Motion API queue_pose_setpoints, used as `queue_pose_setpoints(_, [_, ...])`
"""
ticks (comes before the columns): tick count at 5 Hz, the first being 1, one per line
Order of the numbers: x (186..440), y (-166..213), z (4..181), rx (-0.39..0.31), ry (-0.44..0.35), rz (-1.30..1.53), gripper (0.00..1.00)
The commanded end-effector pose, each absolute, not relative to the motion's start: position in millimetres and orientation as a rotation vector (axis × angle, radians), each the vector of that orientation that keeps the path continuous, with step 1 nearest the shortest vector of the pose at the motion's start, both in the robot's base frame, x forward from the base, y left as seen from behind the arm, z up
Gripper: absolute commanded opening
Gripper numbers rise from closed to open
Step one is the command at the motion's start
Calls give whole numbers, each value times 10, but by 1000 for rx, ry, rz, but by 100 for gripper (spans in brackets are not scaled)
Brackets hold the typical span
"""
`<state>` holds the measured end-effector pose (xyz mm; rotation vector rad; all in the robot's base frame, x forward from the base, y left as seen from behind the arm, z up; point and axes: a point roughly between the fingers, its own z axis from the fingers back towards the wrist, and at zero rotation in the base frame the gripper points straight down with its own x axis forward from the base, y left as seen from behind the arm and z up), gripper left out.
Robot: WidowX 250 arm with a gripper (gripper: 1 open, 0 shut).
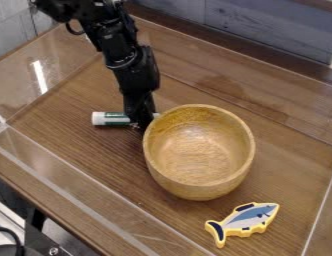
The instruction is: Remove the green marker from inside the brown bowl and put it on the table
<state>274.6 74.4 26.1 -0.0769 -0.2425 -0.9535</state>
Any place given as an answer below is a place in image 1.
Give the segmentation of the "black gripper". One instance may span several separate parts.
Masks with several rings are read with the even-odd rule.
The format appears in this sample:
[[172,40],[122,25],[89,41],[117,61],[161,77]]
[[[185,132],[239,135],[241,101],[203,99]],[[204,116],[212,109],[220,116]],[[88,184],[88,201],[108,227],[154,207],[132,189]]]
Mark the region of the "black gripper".
[[150,46],[142,46],[126,63],[108,62],[124,94],[125,114],[130,122],[145,130],[154,119],[156,104],[153,91],[160,88],[161,76]]

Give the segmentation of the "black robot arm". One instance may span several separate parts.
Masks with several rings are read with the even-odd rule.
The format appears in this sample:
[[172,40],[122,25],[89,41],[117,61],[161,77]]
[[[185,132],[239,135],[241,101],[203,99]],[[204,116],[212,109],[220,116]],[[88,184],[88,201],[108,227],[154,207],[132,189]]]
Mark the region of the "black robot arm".
[[152,47],[138,42],[138,28],[124,1],[30,0],[73,35],[88,36],[117,78],[124,112],[146,129],[154,119],[153,92],[160,88],[161,75]]

